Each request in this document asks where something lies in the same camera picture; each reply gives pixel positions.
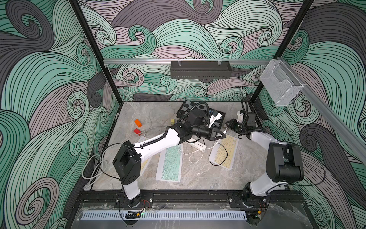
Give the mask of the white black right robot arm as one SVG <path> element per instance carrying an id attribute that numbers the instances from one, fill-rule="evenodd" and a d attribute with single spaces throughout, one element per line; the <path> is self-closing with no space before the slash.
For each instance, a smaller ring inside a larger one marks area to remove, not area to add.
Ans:
<path id="1" fill-rule="evenodd" d="M 248 138 L 267 150 L 266 169 L 262 176 L 244 187 L 240 198 L 243 205 L 252 208 L 248 200 L 252 197 L 266 197 L 272 191 L 285 190 L 286 186 L 304 179 L 300 146 L 281 142 L 257 126 L 256 113 L 249 111 L 248 100 L 241 100 L 242 109 L 237 119 L 226 122 L 226 126 L 238 134 L 238 138 Z"/>

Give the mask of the yellow keyboard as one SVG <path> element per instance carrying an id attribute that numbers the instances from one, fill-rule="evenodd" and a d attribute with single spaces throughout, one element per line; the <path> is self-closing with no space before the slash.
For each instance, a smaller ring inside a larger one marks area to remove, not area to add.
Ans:
<path id="1" fill-rule="evenodd" d="M 138 142 L 146 141 L 147 139 L 148 139 L 148 138 L 146 138 L 146 137 L 144 137 L 144 136 L 141 136 L 141 137 L 139 138 L 139 141 L 138 141 Z M 148 165 L 149 165 L 150 161 L 151 161 L 151 158 L 149 158 L 149 159 L 145 160 L 145 161 L 141 164 L 141 173 L 140 173 L 140 177 L 142 177 L 142 176 L 143 176 L 143 174 L 144 174 L 145 170 L 147 169 L 147 167 L 148 167 Z"/>
<path id="2" fill-rule="evenodd" d="M 238 143 L 238 138 L 227 135 L 225 139 L 219 140 L 212 148 L 209 161 L 214 166 L 221 166 L 224 169 L 232 170 Z"/>

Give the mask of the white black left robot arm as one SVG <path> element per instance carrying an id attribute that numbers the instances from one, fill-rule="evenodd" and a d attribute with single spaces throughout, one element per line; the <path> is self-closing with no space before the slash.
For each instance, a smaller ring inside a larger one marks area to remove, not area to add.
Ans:
<path id="1" fill-rule="evenodd" d="M 122 184 L 127 205 L 134 207 L 140 202 L 137 179 L 141 174 L 142 163 L 157 153 L 189 141 L 194 135 L 214 142 L 226 138 L 226 134 L 214 126 L 215 121 L 222 116 L 219 111 L 211 110 L 206 102 L 199 102 L 175 124 L 166 127 L 162 134 L 143 142 L 122 143 L 112 164 Z"/>

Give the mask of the green white keyboard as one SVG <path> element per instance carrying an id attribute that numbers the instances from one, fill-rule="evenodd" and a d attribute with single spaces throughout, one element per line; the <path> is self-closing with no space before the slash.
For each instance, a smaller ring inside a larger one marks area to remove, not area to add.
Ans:
<path id="1" fill-rule="evenodd" d="M 183 161 L 183 146 L 174 146 L 160 153 L 155 179 L 180 182 Z"/>

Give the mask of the white power strip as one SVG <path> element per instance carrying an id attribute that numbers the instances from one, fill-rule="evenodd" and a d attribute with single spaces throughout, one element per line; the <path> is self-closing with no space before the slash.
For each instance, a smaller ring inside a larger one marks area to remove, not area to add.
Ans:
<path id="1" fill-rule="evenodd" d="M 205 150 L 207 148 L 207 146 L 205 144 L 199 142 L 199 140 L 194 140 L 193 138 L 188 140 L 187 143 L 190 144 L 191 146 L 195 147 L 198 150 Z"/>

